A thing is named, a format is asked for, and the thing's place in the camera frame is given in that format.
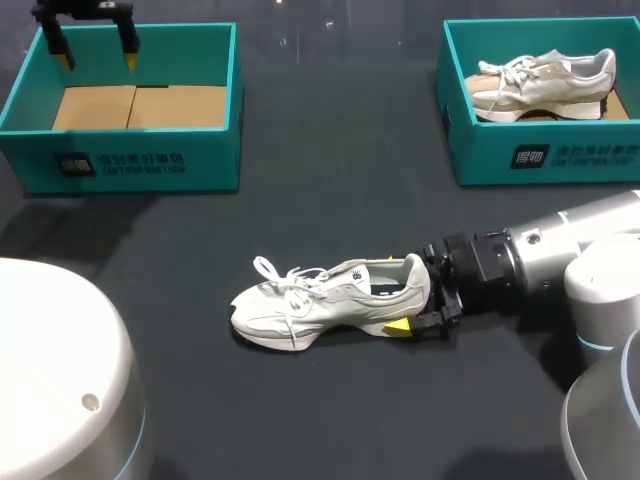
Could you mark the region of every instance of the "sneaker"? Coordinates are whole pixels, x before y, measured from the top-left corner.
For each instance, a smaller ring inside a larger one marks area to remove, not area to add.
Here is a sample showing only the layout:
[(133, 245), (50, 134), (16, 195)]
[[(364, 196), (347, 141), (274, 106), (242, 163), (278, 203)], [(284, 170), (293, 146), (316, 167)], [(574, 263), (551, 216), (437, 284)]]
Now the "sneaker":
[(476, 115), (493, 122), (515, 122), (534, 110), (598, 120), (604, 113), (601, 101), (616, 77), (616, 55), (608, 48), (586, 57), (567, 57), (552, 50), (505, 65), (481, 61), (478, 66), (480, 75), (468, 77), (465, 84)]
[(431, 288), (413, 253), (404, 260), (349, 260), (331, 270), (296, 268), (285, 277), (266, 258), (253, 265), (267, 281), (231, 302), (231, 324), (247, 340), (277, 350), (305, 350), (336, 325), (390, 336), (384, 324), (420, 313)]

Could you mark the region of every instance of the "white cylindrical robot base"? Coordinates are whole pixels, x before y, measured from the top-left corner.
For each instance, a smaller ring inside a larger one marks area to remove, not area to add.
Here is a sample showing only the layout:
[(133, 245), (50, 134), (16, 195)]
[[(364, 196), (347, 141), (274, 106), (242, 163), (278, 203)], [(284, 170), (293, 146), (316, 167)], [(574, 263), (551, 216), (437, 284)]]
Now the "white cylindrical robot base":
[(565, 289), (588, 365), (640, 328), (640, 241), (617, 234), (593, 242), (565, 271)]
[(0, 259), (0, 381), (0, 480), (148, 480), (135, 356), (93, 284)]

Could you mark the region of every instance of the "shoe box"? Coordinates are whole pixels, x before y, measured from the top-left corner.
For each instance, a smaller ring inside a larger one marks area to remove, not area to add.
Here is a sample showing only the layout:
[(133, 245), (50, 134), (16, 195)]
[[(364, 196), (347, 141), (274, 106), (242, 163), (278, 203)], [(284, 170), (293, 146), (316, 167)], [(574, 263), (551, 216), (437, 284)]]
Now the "shoe box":
[[(476, 118), (465, 78), (478, 62), (504, 64), (557, 49), (567, 56), (611, 48), (617, 78), (600, 120)], [(640, 180), (640, 23), (636, 17), (448, 20), (435, 89), (461, 185)]]
[(236, 26), (136, 28), (133, 72), (115, 26), (63, 27), (73, 71), (36, 33), (0, 116), (0, 149), (27, 194), (237, 189)]

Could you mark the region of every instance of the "shoe heel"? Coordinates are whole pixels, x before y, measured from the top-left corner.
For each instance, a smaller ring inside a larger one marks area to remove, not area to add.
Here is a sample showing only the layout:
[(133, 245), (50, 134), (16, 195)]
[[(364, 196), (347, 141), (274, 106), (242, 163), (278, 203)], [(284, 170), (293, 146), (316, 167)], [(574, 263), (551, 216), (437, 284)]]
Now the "shoe heel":
[(573, 120), (599, 120), (602, 118), (601, 102), (556, 104), (553, 113)]

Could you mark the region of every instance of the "dark table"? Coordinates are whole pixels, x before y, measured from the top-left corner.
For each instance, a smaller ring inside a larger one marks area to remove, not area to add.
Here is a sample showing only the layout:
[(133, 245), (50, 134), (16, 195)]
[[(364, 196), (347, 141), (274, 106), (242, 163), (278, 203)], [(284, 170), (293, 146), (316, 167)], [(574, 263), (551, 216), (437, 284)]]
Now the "dark table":
[[(239, 193), (23, 199), (3, 161), (0, 255), (73, 270), (117, 306), (153, 415), (153, 478), (570, 478), (559, 415), (579, 369), (561, 305), (468, 318), (449, 344), (340, 331), (298, 355), (237, 343), (226, 312), (260, 280), (255, 255), (281, 271), (330, 267), (631, 188), (460, 188), (432, 78), (443, 18), (624, 14), (632, 2), (135, 7), (139, 22), (239, 22)], [(4, 100), (35, 25), (22, 0), (0, 11)]]

